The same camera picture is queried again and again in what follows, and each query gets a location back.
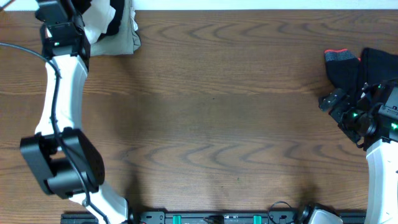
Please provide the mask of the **white t-shirt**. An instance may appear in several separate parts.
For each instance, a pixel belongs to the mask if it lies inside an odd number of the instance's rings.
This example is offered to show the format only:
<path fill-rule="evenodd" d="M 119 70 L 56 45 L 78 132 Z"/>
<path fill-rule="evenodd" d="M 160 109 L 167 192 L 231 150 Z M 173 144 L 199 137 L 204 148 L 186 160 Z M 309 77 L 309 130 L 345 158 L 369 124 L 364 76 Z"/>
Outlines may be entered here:
<path fill-rule="evenodd" d="M 105 34 L 116 13 L 110 0 L 92 0 L 91 6 L 83 13 L 85 35 L 90 44 L 98 41 Z"/>

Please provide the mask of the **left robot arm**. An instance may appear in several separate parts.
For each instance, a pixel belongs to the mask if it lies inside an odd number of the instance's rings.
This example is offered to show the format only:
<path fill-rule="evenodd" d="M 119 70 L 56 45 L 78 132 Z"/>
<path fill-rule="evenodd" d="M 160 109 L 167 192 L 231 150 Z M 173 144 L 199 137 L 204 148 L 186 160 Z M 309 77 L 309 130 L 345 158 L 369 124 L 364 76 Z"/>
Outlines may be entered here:
<path fill-rule="evenodd" d="M 100 223 L 127 223 L 127 200 L 105 181 L 104 162 L 82 130 L 90 44 L 71 22 L 40 28 L 47 89 L 41 119 L 20 150 L 40 188 L 85 207 Z"/>

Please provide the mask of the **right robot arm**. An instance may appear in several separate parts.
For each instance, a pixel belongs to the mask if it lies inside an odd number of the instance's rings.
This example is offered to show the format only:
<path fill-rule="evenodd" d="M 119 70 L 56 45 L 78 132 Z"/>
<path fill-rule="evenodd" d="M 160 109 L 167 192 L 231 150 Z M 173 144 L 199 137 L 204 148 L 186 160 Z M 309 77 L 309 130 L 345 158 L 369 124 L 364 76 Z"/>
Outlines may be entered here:
<path fill-rule="evenodd" d="M 337 88 L 319 98 L 318 107 L 366 152 L 369 188 L 365 223 L 397 223 L 397 80 L 366 84 L 356 102 Z"/>

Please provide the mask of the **black garment with red trim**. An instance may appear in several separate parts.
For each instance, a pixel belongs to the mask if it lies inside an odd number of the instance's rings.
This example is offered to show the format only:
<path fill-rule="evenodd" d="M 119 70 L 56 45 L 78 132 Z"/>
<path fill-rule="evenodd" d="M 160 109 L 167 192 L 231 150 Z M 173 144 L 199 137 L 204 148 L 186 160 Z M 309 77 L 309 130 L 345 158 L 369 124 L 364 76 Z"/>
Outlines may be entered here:
<path fill-rule="evenodd" d="M 354 95 L 360 59 L 348 49 L 325 50 L 324 59 L 326 75 L 333 86 Z"/>

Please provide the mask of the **black garment right edge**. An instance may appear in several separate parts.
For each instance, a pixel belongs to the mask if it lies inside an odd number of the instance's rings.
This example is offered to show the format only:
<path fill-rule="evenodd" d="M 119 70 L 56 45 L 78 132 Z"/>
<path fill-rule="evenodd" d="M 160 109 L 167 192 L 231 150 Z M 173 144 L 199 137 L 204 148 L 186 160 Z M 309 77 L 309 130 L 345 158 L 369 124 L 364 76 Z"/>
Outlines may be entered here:
<path fill-rule="evenodd" d="M 397 79 L 397 55 L 381 50 L 365 48 L 361 53 L 357 87 L 369 86 L 384 80 Z"/>

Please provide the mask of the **folded khaki garment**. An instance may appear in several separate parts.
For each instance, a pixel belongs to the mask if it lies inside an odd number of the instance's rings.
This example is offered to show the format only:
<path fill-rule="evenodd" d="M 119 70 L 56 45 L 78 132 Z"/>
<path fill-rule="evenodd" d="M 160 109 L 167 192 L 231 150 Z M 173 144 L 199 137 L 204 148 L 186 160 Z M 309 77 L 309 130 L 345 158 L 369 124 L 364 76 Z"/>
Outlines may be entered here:
<path fill-rule="evenodd" d="M 141 46 L 135 15 L 132 0 L 125 0 L 118 33 L 91 44 L 91 56 L 132 55 Z"/>

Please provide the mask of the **folded black garment on stack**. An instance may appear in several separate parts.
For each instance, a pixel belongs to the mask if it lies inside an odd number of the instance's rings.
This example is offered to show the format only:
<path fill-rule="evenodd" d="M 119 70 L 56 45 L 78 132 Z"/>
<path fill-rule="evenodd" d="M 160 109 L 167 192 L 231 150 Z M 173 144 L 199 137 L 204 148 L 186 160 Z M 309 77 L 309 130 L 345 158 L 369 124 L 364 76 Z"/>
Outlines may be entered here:
<path fill-rule="evenodd" d="M 92 0 L 72 0 L 75 9 L 83 15 L 83 13 L 91 6 Z M 123 16 L 124 0 L 110 0 L 111 6 L 115 8 L 116 13 L 113 20 L 108 26 L 108 30 L 105 34 L 101 34 L 98 41 L 105 36 L 115 35 L 119 31 L 119 26 L 121 24 L 121 18 Z"/>

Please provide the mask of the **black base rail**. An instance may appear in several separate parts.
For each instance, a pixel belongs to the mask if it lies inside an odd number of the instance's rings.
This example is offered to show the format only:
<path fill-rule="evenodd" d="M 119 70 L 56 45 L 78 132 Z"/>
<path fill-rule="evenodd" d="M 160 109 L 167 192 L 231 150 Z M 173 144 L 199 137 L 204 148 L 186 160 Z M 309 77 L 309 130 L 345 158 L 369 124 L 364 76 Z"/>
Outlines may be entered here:
<path fill-rule="evenodd" d="M 364 210 L 334 210 L 319 203 L 310 203 L 300 209 L 283 201 L 274 203 L 268 211 L 248 212 L 168 212 L 149 210 L 130 212 L 124 223 L 135 224 L 290 224 L 342 223 L 365 224 Z"/>

